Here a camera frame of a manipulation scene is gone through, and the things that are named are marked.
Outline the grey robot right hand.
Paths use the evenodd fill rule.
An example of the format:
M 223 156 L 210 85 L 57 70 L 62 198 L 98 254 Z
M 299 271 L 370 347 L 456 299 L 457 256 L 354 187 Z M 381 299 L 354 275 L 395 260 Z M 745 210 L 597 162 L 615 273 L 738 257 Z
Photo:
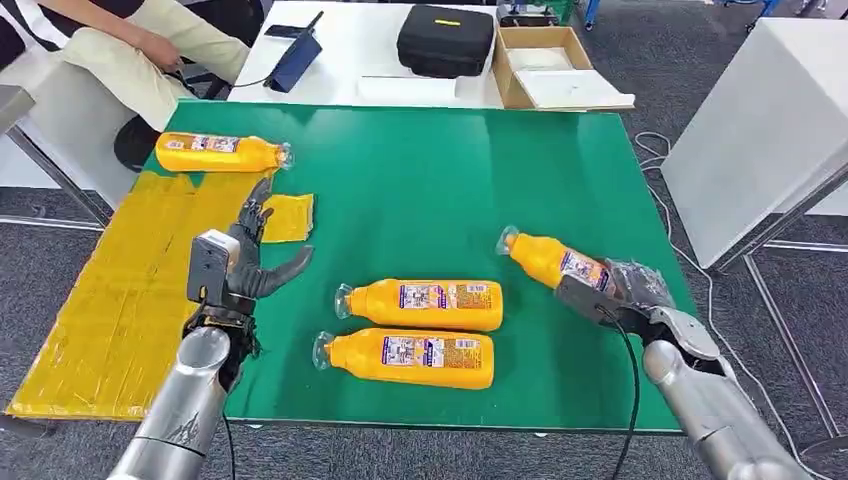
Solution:
M 601 324 L 611 328 L 620 326 L 625 333 L 638 335 L 644 343 L 658 338 L 663 327 L 650 323 L 650 310 L 676 307 L 661 272 L 634 261 L 606 259 L 605 265 L 615 285 L 611 298 L 618 305 L 600 307 Z

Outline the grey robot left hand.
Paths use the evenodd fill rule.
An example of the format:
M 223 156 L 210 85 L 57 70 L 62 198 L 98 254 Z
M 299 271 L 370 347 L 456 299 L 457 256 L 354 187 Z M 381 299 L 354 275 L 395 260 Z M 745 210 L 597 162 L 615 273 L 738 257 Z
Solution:
M 296 278 L 307 268 L 314 253 L 313 246 L 305 245 L 293 259 L 271 269 L 261 267 L 260 243 L 274 213 L 272 208 L 264 207 L 270 196 L 271 180 L 261 177 L 227 230 L 240 244 L 239 258 L 227 275 L 227 286 L 230 292 L 250 299 L 268 297 Z

